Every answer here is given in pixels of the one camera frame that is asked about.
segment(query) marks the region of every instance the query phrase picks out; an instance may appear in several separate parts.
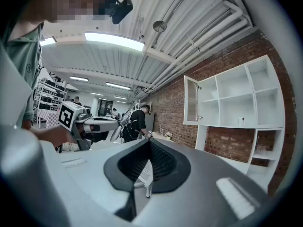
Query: glass cabinet door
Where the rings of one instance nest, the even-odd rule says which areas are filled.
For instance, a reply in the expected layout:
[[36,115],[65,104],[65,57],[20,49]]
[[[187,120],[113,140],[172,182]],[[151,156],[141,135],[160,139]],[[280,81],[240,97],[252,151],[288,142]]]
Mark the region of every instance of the glass cabinet door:
[[184,120],[183,124],[198,125],[198,81],[184,76]]

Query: red brick wall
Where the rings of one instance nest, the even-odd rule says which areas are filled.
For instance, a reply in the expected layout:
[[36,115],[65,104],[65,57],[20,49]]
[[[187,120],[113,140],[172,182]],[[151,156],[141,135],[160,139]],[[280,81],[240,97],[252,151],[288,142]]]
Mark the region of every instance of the red brick wall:
[[[164,133],[170,131],[173,133],[172,140],[174,142],[194,148],[197,126],[183,125],[184,75],[196,80],[203,80],[266,54],[272,61],[280,81],[286,119],[282,155],[275,175],[268,187],[268,193],[272,194],[281,183],[292,157],[296,134],[296,115],[294,112],[294,93],[289,76],[280,56],[263,33],[256,31],[217,52],[160,90],[149,95],[144,101],[152,102],[152,111],[155,112],[153,128],[155,132],[160,132],[160,129],[163,129]],[[209,127],[205,141],[205,151],[247,162],[250,156],[253,136],[254,130],[251,129]],[[252,163],[266,165],[267,161],[254,160]]]

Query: fluorescent light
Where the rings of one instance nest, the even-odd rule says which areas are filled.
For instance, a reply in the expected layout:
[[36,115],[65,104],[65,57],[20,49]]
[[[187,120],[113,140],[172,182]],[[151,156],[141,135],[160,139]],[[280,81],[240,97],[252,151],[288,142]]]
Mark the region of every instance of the fluorescent light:
[[114,96],[115,98],[120,98],[120,99],[123,99],[123,100],[127,100],[127,98],[124,98],[124,97],[118,97],[118,96]]
[[125,37],[121,37],[118,35],[107,35],[101,33],[84,33],[86,40],[89,41],[98,41],[98,42],[105,42],[110,44],[117,44],[120,46],[128,47],[134,50],[142,51],[144,47],[144,43],[128,39]]
[[41,46],[48,45],[48,44],[54,44],[54,43],[56,43],[56,40],[53,37],[45,39],[44,41],[40,41]]
[[113,83],[109,83],[109,82],[107,82],[106,85],[112,86],[112,87],[119,87],[119,88],[123,88],[123,89],[126,89],[126,90],[131,89],[130,87],[125,87],[125,86],[121,86],[121,85],[117,85],[117,84],[113,84]]
[[70,76],[70,79],[79,80],[79,81],[89,81],[87,78],[78,78],[73,76]]
[[99,94],[99,93],[90,93],[90,94],[96,94],[96,95],[103,96],[103,94]]

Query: white pillar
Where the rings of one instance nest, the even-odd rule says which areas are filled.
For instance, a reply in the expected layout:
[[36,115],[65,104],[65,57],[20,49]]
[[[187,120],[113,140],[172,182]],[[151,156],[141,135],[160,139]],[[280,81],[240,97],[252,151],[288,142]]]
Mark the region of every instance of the white pillar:
[[97,109],[98,109],[98,99],[94,98],[93,103],[91,105],[91,110],[90,110],[90,112],[93,116],[97,115]]

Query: person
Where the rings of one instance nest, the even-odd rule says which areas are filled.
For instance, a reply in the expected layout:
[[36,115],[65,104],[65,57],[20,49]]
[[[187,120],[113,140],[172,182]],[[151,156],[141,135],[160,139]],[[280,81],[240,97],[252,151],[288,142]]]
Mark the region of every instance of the person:
[[130,118],[131,123],[127,124],[122,131],[124,143],[136,140],[140,131],[147,138],[151,137],[151,135],[147,132],[145,125],[145,115],[148,114],[149,111],[150,106],[148,104],[144,104],[141,109],[138,109],[132,113]]
[[82,106],[82,104],[79,102],[79,97],[78,96],[75,97],[75,102],[74,103]]
[[[90,15],[106,7],[106,0],[15,0],[5,11],[0,24],[0,46],[26,83],[34,89],[42,68],[40,37],[44,21],[75,20],[79,14]],[[18,116],[16,125],[31,131],[39,140],[51,142],[57,147],[66,142],[74,142],[70,132],[56,125],[47,129],[34,129],[33,94]]]
[[116,119],[118,113],[117,113],[117,110],[115,108],[112,109],[112,111],[110,112],[112,114],[112,118],[113,119]]

